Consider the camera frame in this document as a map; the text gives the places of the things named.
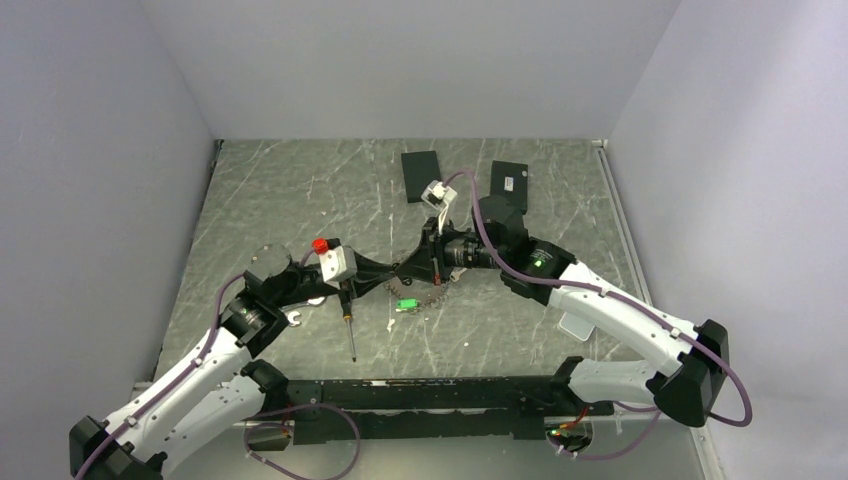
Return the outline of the numbered metal key ring disc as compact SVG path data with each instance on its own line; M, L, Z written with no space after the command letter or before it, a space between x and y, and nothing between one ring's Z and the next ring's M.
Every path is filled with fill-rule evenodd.
M414 311L437 305L444 299L448 290L448 285L445 283L434 285L413 281L411 284L402 284L398 278L389 280L385 287L395 298L395 304L400 299L417 299L420 302L420 306Z

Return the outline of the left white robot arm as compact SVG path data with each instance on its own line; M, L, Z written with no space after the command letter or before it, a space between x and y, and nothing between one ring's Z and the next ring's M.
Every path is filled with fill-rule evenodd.
M295 261L282 245L257 250L218 290L211 326L181 360L105 419L72 427L72 477L162 479L232 424L279 417L291 404L289 380L259 356L292 326L291 307L351 302L395 275L336 239L315 240L311 253L316 263Z

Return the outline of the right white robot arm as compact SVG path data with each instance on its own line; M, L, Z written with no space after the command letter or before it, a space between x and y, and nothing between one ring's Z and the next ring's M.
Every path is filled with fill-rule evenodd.
M505 198L486 196L472 208L474 227L455 229L455 193L436 186L421 200L437 211L422 229L419 247L397 268L402 278L432 284L456 269L493 269L514 294L555 307L614 336L638 361L602 362L571 357L551 388L557 411L574 415L588 403L653 405L690 427L718 419L713 407L730 367L729 334L714 320L696 325L664 313L602 279L565 249L529 235L523 215Z

